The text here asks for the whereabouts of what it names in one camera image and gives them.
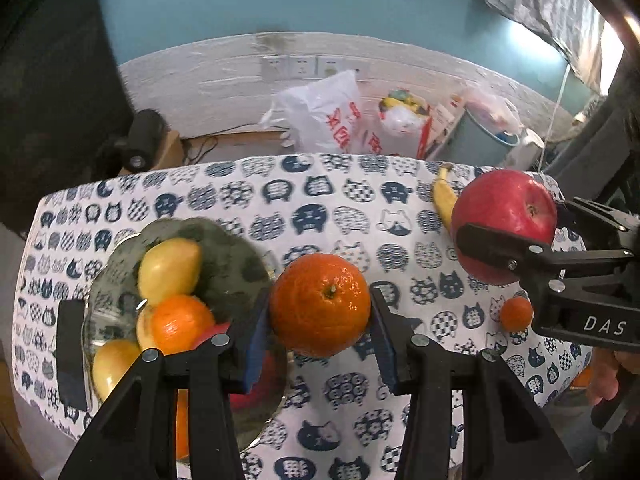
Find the person's right hand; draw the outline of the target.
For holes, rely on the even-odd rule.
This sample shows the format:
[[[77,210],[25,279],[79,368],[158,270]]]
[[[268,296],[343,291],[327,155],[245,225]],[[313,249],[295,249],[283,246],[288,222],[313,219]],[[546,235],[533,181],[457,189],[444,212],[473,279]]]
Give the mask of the person's right hand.
[[[617,373],[621,368],[638,374],[639,356],[635,353],[594,348],[591,360],[591,378],[587,398],[591,405],[613,400],[620,388]]]

